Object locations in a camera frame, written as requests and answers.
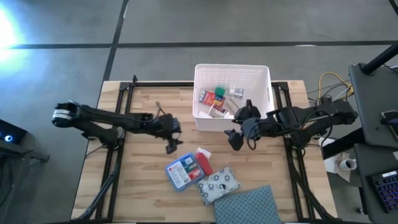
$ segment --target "computer keyboard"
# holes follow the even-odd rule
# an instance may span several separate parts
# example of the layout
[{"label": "computer keyboard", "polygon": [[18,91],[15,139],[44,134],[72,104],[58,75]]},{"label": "computer keyboard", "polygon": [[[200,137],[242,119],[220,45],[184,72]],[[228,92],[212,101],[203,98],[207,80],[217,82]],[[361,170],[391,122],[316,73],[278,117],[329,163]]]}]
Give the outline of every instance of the computer keyboard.
[{"label": "computer keyboard", "polygon": [[370,176],[386,213],[398,211],[398,170]]}]

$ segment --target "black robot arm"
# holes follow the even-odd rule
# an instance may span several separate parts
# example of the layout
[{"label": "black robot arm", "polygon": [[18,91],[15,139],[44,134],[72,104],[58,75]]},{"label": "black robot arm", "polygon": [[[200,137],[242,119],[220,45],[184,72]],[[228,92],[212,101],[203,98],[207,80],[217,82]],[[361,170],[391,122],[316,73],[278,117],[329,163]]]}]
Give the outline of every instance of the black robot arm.
[{"label": "black robot arm", "polygon": [[52,119],[52,123],[59,128],[74,127],[83,131],[82,135],[88,139],[96,137],[102,144],[116,147],[124,133],[115,128],[102,128],[94,122],[112,124],[131,133],[149,134],[165,139],[168,141],[167,154],[173,153],[177,149],[177,145],[183,143],[173,138],[174,133],[181,133],[181,127],[178,119],[173,118],[169,113],[160,116],[158,113],[156,117],[151,113],[117,114],[71,101],[59,103],[55,107]]},{"label": "black robot arm", "polygon": [[[324,101],[319,106],[309,108],[285,107],[267,113],[266,119],[261,119],[258,109],[247,100],[246,106],[240,108],[234,116],[234,123],[241,125],[240,132],[224,131],[228,141],[235,151],[243,145],[243,137],[257,141],[261,136],[278,137],[290,135],[293,147],[303,148],[312,136],[325,134],[334,125],[352,124],[358,117],[351,105],[344,100],[334,102]],[[314,121],[304,128],[307,122]]]}]

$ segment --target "concrete floor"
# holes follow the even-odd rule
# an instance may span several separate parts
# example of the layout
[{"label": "concrete floor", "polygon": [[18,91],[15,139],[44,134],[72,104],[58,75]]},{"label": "concrete floor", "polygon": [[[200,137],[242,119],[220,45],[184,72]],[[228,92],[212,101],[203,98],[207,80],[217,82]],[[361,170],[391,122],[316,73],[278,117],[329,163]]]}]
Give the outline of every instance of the concrete floor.
[{"label": "concrete floor", "polygon": [[[0,41],[6,44],[111,44],[123,0],[2,0]],[[128,5],[120,43],[396,40],[398,22],[387,0],[138,0]],[[386,45],[118,49],[110,80],[192,80],[198,63],[267,65],[274,80],[304,80],[317,89],[325,71],[349,79],[348,65],[368,62]],[[54,127],[53,107],[68,99],[96,106],[109,49],[0,50],[0,119],[32,133],[51,154],[17,186],[7,223],[70,218],[87,141]],[[398,58],[389,62],[397,65]],[[325,77],[323,86],[337,83]],[[331,94],[336,96],[344,88]],[[316,93],[309,94],[316,98]],[[354,98],[349,99],[356,106]],[[333,137],[360,127],[333,128]],[[340,218],[357,215],[358,191],[331,178]]]}]

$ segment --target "white basket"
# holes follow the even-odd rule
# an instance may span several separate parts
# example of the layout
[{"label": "white basket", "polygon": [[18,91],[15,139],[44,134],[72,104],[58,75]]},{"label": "white basket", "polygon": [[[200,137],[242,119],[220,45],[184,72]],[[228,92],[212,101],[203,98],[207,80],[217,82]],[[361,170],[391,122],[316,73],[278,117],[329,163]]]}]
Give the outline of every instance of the white basket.
[{"label": "white basket", "polygon": [[224,131],[233,128],[240,130],[239,125],[232,123],[231,119],[198,116],[200,111],[208,112],[210,108],[199,103],[201,92],[214,91],[218,86],[226,89],[227,97],[229,88],[244,88],[242,106],[247,99],[250,99],[259,109],[261,118],[266,118],[267,112],[275,110],[271,77],[267,66],[198,64],[195,67],[192,113],[199,131]]}]

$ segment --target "wooden tabletop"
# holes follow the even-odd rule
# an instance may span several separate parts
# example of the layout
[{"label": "wooden tabletop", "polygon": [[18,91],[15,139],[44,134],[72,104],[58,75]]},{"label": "wooden tabletop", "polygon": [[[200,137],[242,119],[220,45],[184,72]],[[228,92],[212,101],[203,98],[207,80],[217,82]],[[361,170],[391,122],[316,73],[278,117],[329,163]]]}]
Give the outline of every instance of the wooden tabletop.
[{"label": "wooden tabletop", "polygon": [[[292,104],[308,107],[304,82],[287,82]],[[115,110],[119,84],[120,82],[104,82],[99,109]],[[246,145],[240,151],[234,151],[224,133],[197,131],[192,116],[192,98],[192,87],[134,89],[131,112],[155,113],[155,102],[159,101],[166,113],[172,113],[181,122],[183,133],[180,139],[184,143],[173,154],[167,155],[165,141],[145,134],[127,134],[114,221],[215,222],[214,207],[203,205],[196,187],[191,186],[177,193],[164,171],[167,164],[188,152],[195,152],[198,147],[212,153],[210,164],[214,171],[225,166],[232,168],[236,178],[242,183],[242,188],[236,192],[271,185],[281,220],[297,221],[283,139],[261,138],[255,151]],[[98,141],[90,141],[88,152],[99,146]],[[100,149],[85,160],[72,218],[81,215],[98,193],[105,157],[106,150]],[[307,147],[304,161],[312,192],[326,210],[336,217],[335,203],[319,147]],[[104,208],[108,207],[109,194]],[[302,192],[300,198],[305,210]]]}]

